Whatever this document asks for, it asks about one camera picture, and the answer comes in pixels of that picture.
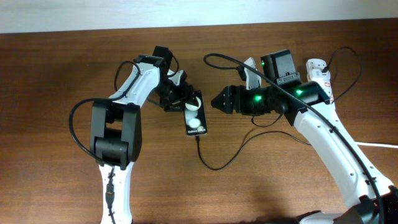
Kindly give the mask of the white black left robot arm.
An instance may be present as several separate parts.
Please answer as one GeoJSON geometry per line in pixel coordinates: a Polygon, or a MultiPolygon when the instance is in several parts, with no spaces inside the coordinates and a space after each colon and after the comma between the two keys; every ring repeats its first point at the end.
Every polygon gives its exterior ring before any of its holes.
{"type": "Polygon", "coordinates": [[[141,108],[152,92],[165,111],[198,106],[193,87],[183,70],[170,70],[175,60],[167,47],[156,46],[152,55],[132,61],[127,80],[105,100],[92,107],[90,152],[97,156],[103,181],[102,223],[132,223],[130,187],[132,168],[142,146],[141,108]]]}

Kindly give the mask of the black Samsung Galaxy smartphone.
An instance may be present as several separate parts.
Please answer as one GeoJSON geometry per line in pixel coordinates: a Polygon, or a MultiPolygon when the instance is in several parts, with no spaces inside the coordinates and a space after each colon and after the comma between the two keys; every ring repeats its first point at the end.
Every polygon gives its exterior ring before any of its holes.
{"type": "Polygon", "coordinates": [[[184,115],[187,136],[198,136],[208,133],[202,92],[195,91],[194,97],[198,102],[198,106],[185,104],[184,115]]]}

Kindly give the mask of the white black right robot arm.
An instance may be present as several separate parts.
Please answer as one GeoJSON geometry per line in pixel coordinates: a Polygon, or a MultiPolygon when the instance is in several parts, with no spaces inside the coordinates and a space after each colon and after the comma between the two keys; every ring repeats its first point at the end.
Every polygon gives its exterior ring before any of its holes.
{"type": "Polygon", "coordinates": [[[336,182],[347,211],[320,210],[273,223],[397,223],[397,187],[360,150],[342,125],[325,88],[302,83],[292,54],[281,50],[261,57],[263,72],[252,60],[236,63],[245,86],[227,86],[211,105],[224,113],[260,116],[271,111],[285,116],[316,150],[336,182]]]}

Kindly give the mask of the white power strip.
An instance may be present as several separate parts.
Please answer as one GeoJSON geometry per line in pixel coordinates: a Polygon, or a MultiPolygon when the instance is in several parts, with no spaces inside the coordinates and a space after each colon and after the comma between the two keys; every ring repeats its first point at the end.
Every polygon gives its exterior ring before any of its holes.
{"type": "Polygon", "coordinates": [[[311,58],[306,62],[307,80],[317,82],[324,92],[330,98],[330,102],[334,101],[333,92],[331,89],[331,74],[329,71],[323,72],[326,67],[326,62],[319,58],[311,58]]]}

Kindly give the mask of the white USB charger plug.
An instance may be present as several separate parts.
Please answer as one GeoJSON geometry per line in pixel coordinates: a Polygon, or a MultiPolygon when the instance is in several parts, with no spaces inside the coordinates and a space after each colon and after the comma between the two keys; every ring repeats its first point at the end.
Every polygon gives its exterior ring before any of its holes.
{"type": "Polygon", "coordinates": [[[307,80],[316,82],[329,82],[330,72],[323,72],[326,62],[319,58],[311,58],[306,62],[307,80]]]}

